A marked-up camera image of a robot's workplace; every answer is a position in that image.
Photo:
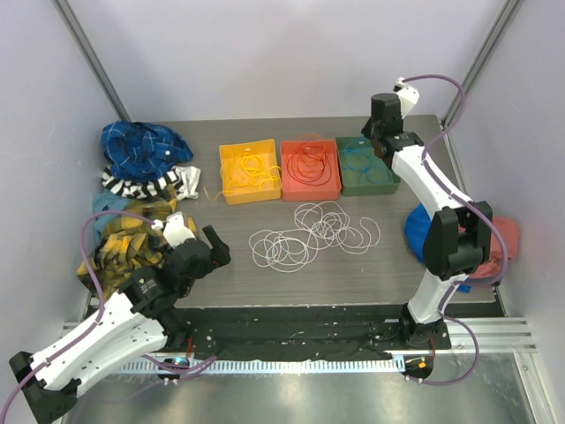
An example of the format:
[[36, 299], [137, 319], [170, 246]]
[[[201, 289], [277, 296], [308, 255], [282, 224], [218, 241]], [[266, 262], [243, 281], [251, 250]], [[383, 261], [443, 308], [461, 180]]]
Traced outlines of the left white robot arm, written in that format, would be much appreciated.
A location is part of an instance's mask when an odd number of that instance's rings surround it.
[[39, 423], [66, 415], [100, 380], [150, 352], [179, 352], [192, 335], [175, 304], [193, 284], [230, 263], [230, 249], [215, 229], [171, 248], [160, 266], [135, 269], [99, 310], [50, 346], [18, 352], [9, 361]]

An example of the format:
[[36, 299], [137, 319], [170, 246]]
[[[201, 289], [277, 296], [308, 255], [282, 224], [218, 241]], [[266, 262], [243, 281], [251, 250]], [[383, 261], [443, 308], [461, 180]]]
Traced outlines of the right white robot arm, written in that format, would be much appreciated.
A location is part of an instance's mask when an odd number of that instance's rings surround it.
[[417, 100], [413, 88], [373, 95], [362, 129], [376, 156], [407, 184], [431, 220], [423, 245], [425, 274], [399, 319], [398, 336], [411, 349], [426, 348], [443, 333], [446, 304], [489, 258], [493, 218], [487, 202], [475, 203], [461, 192], [427, 156], [421, 138], [404, 130]]

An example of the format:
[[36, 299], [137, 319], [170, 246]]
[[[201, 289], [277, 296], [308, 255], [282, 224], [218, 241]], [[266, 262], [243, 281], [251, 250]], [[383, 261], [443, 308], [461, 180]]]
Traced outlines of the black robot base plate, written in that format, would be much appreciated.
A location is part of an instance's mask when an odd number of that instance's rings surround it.
[[445, 322], [413, 324], [406, 307], [333, 305], [178, 308], [199, 360], [388, 360], [394, 351], [446, 351]]

